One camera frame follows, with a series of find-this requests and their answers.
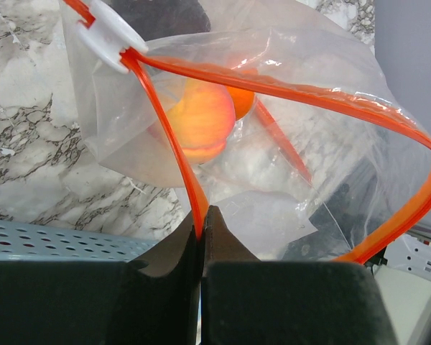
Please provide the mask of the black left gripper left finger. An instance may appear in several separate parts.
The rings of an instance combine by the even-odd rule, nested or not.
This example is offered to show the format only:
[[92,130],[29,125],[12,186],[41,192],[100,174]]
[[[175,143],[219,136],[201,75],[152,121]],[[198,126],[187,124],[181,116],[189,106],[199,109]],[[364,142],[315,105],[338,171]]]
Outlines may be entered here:
[[194,344],[190,217],[129,262],[0,261],[0,344]]

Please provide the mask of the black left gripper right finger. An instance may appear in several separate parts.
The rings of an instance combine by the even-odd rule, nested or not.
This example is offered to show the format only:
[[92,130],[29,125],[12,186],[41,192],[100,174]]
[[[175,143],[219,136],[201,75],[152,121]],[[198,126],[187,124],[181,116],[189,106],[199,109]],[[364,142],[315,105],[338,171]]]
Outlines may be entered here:
[[257,259],[208,210],[203,344],[395,344],[374,276],[350,262]]

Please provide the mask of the clear zip bag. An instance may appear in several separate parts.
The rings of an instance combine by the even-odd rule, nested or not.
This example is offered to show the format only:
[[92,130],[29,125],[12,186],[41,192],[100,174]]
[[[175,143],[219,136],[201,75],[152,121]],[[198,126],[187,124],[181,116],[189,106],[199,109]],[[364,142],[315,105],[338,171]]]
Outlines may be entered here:
[[[365,262],[431,209],[431,137],[369,46],[298,1],[62,1],[83,141],[97,163],[219,207],[262,259]],[[156,79],[255,93],[191,165]]]

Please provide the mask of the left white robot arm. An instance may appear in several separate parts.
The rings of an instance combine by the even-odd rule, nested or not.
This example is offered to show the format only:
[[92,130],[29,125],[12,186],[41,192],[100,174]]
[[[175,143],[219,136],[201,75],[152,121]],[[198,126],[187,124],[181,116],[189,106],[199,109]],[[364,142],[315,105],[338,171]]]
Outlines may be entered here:
[[[0,220],[0,260],[32,261],[130,261],[151,249],[157,241],[92,233]],[[393,241],[373,264],[382,292],[394,298],[388,274],[400,270],[431,282],[431,244],[416,232]],[[431,344],[431,294],[424,302],[407,298],[408,305],[387,305],[402,344]]]

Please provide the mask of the orange fruit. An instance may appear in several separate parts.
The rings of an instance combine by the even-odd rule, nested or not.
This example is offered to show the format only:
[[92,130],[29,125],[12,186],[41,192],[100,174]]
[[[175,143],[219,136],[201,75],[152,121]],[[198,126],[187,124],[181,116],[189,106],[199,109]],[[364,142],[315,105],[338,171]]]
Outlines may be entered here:
[[226,89],[232,98],[236,121],[238,121],[250,112],[254,104],[255,93],[232,86],[226,86]]

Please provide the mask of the pink yellow peach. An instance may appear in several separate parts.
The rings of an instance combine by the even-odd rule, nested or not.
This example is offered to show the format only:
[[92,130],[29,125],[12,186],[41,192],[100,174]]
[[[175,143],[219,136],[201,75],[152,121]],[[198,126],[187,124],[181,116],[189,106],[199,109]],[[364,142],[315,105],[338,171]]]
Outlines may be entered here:
[[200,165],[219,156],[236,120],[227,88],[184,77],[156,79],[154,85],[188,162]]

